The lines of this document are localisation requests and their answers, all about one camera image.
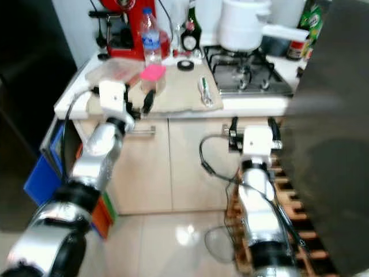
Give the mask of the small container with pink lid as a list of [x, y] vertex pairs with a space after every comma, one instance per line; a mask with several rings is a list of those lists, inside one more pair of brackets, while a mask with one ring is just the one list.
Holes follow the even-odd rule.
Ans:
[[140, 73], [140, 90], [142, 93], [161, 92], [164, 90], [167, 68], [161, 64], [150, 64], [145, 66]]

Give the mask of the wooden wine rack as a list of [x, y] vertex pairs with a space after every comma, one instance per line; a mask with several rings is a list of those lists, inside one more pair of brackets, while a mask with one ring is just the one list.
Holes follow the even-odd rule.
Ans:
[[[301, 274], [303, 277], [340, 277], [309, 215], [305, 211], [302, 200], [293, 188], [291, 180], [285, 174], [278, 156], [272, 156], [271, 170], [275, 176], [277, 203], [279, 203], [280, 208], [283, 209], [292, 222], [293, 228], [299, 233], [309, 249], [310, 259], [306, 260], [303, 248], [290, 241], [295, 249], [297, 266]], [[227, 226], [230, 227], [232, 238], [235, 240], [233, 249], [236, 269], [240, 274], [250, 277], [254, 269], [251, 266], [250, 251], [248, 251], [247, 240], [245, 239], [244, 219], [245, 215], [243, 214], [242, 203], [238, 200], [238, 192], [232, 192], [225, 212], [225, 221]]]

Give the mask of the green glass bottle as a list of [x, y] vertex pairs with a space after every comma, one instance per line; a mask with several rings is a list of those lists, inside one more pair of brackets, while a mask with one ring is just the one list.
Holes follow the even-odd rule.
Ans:
[[329, 5], [329, 0], [307, 0], [302, 16], [298, 23], [298, 29], [308, 31], [307, 40], [314, 44], [321, 32], [324, 16]]

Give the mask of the red coffee machine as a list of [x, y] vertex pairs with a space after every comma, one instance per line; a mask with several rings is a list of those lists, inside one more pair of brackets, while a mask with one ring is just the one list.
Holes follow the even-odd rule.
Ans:
[[106, 50], [113, 58], [144, 60], [141, 21], [145, 8], [156, 15], [156, 0], [98, 0], [105, 11], [90, 11], [89, 17], [105, 21]]

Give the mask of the black gas hob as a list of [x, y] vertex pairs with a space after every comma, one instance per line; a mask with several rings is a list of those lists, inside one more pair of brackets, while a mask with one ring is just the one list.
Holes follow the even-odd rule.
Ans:
[[222, 98], [293, 96], [292, 87], [260, 50], [232, 52], [205, 46], [202, 51]]

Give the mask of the blue flat board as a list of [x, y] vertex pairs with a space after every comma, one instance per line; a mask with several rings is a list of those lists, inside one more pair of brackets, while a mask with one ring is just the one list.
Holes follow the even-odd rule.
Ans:
[[67, 203], [57, 193], [63, 184], [63, 177], [57, 174], [54, 164], [50, 163], [44, 156], [39, 158], [24, 185], [24, 191], [37, 205], [29, 220], [28, 227], [34, 225], [35, 217], [43, 209], [43, 206], [48, 203], [57, 206]]

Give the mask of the green flat board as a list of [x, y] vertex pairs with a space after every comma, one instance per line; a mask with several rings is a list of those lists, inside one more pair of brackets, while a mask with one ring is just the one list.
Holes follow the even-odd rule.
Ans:
[[106, 204], [106, 210], [108, 213], [110, 225], [114, 225], [116, 222], [116, 219], [118, 218], [118, 211], [116, 210], [114, 201], [109, 195], [109, 193], [107, 192], [103, 193], [103, 200], [105, 201], [105, 204]]

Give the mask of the clear water bottle blue label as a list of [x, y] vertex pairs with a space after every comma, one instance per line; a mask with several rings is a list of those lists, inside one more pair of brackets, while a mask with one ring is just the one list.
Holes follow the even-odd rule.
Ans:
[[161, 64], [161, 34], [157, 26], [153, 9], [145, 7], [142, 9], [140, 26], [140, 37], [142, 40], [145, 66]]

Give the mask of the dark glass bottle round label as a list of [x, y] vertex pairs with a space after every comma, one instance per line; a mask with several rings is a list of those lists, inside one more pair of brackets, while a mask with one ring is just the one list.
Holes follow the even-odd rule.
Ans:
[[196, 0], [181, 0], [182, 19], [179, 20], [179, 44], [183, 52], [193, 52], [200, 48], [201, 27], [195, 15]]

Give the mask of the beige woven place mat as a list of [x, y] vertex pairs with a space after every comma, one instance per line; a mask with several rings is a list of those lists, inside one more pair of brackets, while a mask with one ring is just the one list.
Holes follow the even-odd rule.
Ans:
[[[206, 107], [201, 103], [201, 95], [198, 90], [198, 82], [201, 76], [205, 76], [210, 85], [210, 94], [214, 100], [213, 107]], [[151, 114], [184, 113], [185, 111], [215, 111], [224, 108], [223, 101], [219, 95], [218, 87], [214, 81], [213, 74], [203, 64], [195, 64], [194, 69], [183, 72], [175, 65], [167, 66], [165, 75], [165, 87], [156, 93]], [[129, 100], [134, 104], [144, 103], [146, 93], [140, 90], [140, 74], [131, 79]]]

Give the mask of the black tape roll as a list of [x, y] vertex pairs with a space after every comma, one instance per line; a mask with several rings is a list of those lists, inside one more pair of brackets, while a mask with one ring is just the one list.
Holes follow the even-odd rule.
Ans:
[[176, 67], [183, 72], [189, 72], [194, 69], [195, 63], [188, 59], [183, 59], [176, 63]]

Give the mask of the green white snack tube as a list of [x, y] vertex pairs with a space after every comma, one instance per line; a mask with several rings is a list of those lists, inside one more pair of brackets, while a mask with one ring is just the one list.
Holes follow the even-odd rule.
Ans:
[[213, 107], [214, 100], [210, 94], [210, 85], [205, 76], [201, 76], [198, 82], [198, 90], [201, 95], [201, 103], [206, 107]]

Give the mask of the white kitchen counter cabinet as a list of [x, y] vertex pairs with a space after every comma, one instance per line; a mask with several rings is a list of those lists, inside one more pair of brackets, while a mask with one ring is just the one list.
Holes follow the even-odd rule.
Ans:
[[118, 215], [224, 210], [226, 181], [201, 167], [200, 156], [225, 177], [239, 164], [221, 138], [222, 124], [264, 125], [285, 113], [288, 97], [225, 99], [224, 108], [199, 113], [151, 114], [135, 130], [156, 126], [155, 136], [127, 136], [107, 193]]

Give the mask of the clear plastic food container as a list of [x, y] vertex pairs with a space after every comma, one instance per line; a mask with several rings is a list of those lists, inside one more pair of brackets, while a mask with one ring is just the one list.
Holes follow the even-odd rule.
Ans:
[[143, 61], [111, 58], [93, 67], [92, 71], [85, 74], [85, 79], [87, 79], [90, 85], [98, 85], [101, 81], [116, 81], [127, 84], [131, 79], [140, 74], [143, 69]]

